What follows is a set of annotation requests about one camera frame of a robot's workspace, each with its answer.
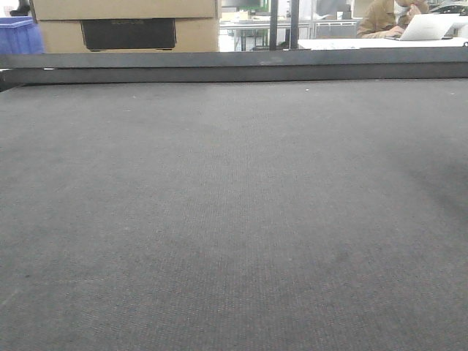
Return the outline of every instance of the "white wall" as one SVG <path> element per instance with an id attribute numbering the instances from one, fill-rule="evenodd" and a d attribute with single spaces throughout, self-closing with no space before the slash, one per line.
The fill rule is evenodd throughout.
<path id="1" fill-rule="evenodd" d="M 0 17 L 9 17 L 10 10 L 18 8 L 18 0 L 0 0 Z"/>

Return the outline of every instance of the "cardboard box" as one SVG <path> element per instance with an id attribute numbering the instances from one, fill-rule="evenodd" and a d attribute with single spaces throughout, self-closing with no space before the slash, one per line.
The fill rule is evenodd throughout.
<path id="1" fill-rule="evenodd" d="M 126 46 L 130 41 L 124 39 L 117 44 L 123 44 L 118 48 L 100 48 L 99 37 L 90 43 L 89 37 L 85 37 L 83 29 L 84 21 L 79 20 L 40 20 L 39 27 L 44 39 L 46 53 L 154 53 L 154 52 L 214 52 L 218 51 L 219 20 L 215 18 L 176 18 L 174 20 L 175 31 L 173 34 L 165 32 L 163 43 L 170 42 L 170 36 L 173 35 L 174 45 L 168 48 L 148 48 Z M 117 20 L 115 26 L 133 26 L 140 25 L 140 20 Z M 104 39 L 101 42 L 108 44 L 109 34 L 104 33 Z M 131 32 L 130 35 L 140 36 L 139 33 Z M 154 32 L 148 33 L 148 39 L 156 35 Z"/>
<path id="2" fill-rule="evenodd" d="M 221 17 L 221 0 L 31 0 L 31 3 L 37 20 Z"/>

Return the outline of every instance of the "brown jacket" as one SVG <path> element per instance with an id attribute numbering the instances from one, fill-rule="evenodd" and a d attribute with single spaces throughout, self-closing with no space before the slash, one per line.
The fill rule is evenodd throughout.
<path id="1" fill-rule="evenodd" d="M 387 31 L 397 24 L 405 29 L 410 23 L 408 16 L 401 16 L 398 23 L 395 21 L 393 13 L 394 0 L 374 0 L 366 11 L 363 19 L 359 23 L 358 38 L 383 38 Z M 421 13 L 427 13 L 429 6 L 427 3 L 418 5 Z"/>

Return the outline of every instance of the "hand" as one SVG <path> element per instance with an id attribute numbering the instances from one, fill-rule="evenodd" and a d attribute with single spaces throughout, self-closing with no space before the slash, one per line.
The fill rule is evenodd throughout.
<path id="1" fill-rule="evenodd" d="M 407 13 L 409 20 L 412 20 L 412 18 L 415 17 L 415 15 L 419 14 L 421 14 L 421 11 L 418 9 L 418 7 L 415 4 L 411 4 Z"/>
<path id="2" fill-rule="evenodd" d="M 392 29 L 387 31 L 387 37 L 400 37 L 404 32 L 404 29 L 400 26 L 394 26 Z"/>

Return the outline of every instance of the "white table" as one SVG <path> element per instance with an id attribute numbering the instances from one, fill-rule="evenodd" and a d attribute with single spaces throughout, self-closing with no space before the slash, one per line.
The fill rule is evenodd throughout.
<path id="1" fill-rule="evenodd" d="M 300 39 L 298 44 L 303 49 L 343 50 L 364 48 L 441 48 L 459 47 L 468 42 L 468 38 L 455 37 L 444 40 L 400 41 L 391 39 Z"/>

